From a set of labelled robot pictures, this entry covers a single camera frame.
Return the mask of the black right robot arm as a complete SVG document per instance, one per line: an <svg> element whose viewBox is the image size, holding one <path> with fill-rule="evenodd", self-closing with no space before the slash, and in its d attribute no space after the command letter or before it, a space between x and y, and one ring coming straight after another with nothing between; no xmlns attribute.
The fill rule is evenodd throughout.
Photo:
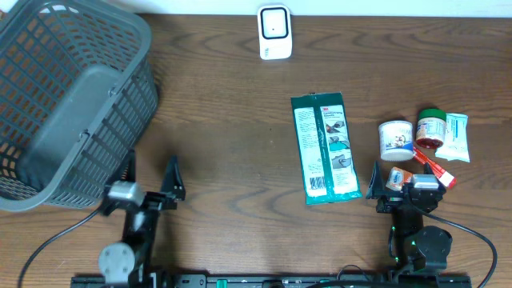
<svg viewBox="0 0 512 288"><path fill-rule="evenodd" d="M424 172L415 174L400 191L385 187L380 166L374 164L366 197L377 201L377 212L392 216L388 250L396 261L390 273L395 281L402 275L439 274L447 268L451 234L437 226L426 226L423 221L445 193L446 188L427 164Z"/></svg>

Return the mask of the white blue labelled jar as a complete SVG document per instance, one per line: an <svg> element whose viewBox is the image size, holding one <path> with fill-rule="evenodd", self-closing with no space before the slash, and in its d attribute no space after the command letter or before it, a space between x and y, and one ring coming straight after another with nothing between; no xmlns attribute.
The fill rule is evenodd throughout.
<svg viewBox="0 0 512 288"><path fill-rule="evenodd" d="M413 158L413 125L407 121L384 122L378 127L381 160L404 162Z"/></svg>

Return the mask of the white red package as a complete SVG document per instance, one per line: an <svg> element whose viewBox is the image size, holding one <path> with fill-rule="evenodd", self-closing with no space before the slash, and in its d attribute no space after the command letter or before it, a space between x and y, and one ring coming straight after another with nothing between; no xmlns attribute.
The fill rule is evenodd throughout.
<svg viewBox="0 0 512 288"><path fill-rule="evenodd" d="M290 100L307 205L362 197L340 92Z"/></svg>

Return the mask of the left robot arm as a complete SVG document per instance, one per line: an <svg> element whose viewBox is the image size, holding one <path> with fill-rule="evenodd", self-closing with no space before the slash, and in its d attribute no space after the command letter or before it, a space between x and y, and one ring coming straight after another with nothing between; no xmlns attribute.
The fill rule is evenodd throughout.
<svg viewBox="0 0 512 288"><path fill-rule="evenodd" d="M125 212L122 237L107 245L98 256L104 287L162 287L169 282L162 272L153 272L151 255L160 213L175 210L186 197L178 158L168 161L160 189L145 191L136 182L133 150L107 180L99 213Z"/></svg>

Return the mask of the green lid white jar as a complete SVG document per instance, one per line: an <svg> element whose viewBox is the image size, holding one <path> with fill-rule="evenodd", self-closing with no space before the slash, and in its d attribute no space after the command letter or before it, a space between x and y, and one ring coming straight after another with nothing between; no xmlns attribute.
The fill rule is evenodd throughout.
<svg viewBox="0 0 512 288"><path fill-rule="evenodd" d="M446 136L446 112L437 108L422 110L418 115L416 144L426 149L443 146Z"/></svg>

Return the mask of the red coffee stick sachet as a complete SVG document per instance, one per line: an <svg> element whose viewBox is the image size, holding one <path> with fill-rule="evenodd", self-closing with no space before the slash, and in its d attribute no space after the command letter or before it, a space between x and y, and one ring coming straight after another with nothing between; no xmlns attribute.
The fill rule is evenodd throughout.
<svg viewBox="0 0 512 288"><path fill-rule="evenodd" d="M423 152L420 151L417 147L413 148L414 159L417 160L422 165L428 164L432 169L434 175L440 181L444 187L452 189L457 183L457 179L455 176L447 172L444 168L442 168L439 164L428 158Z"/></svg>

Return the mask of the small orange carton box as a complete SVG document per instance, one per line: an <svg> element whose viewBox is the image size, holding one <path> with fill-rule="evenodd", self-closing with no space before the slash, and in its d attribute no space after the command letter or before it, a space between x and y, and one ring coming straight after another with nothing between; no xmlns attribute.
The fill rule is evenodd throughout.
<svg viewBox="0 0 512 288"><path fill-rule="evenodd" d="M386 182L386 187L391 190L401 191L404 184L410 183L412 181L412 177L413 174L411 172L394 166L390 170L390 174Z"/></svg>

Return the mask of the teal white snack packet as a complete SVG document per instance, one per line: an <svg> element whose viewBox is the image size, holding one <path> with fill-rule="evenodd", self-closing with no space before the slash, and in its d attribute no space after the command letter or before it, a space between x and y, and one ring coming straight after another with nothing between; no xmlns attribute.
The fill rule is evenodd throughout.
<svg viewBox="0 0 512 288"><path fill-rule="evenodd" d="M467 141L468 116L464 114L448 113L446 115L445 141L435 151L435 156L448 161L459 160L470 162Z"/></svg>

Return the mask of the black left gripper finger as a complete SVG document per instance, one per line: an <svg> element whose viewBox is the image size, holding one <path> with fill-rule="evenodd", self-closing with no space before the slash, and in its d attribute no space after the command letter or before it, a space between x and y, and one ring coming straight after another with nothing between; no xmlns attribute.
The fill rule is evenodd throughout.
<svg viewBox="0 0 512 288"><path fill-rule="evenodd" d="M117 181L136 182L135 176L136 157L135 151L129 150L121 164L111 176L111 184Z"/></svg>
<svg viewBox="0 0 512 288"><path fill-rule="evenodd" d="M160 192L175 201L185 200L186 189L180 175L177 156L172 156L167 163Z"/></svg>

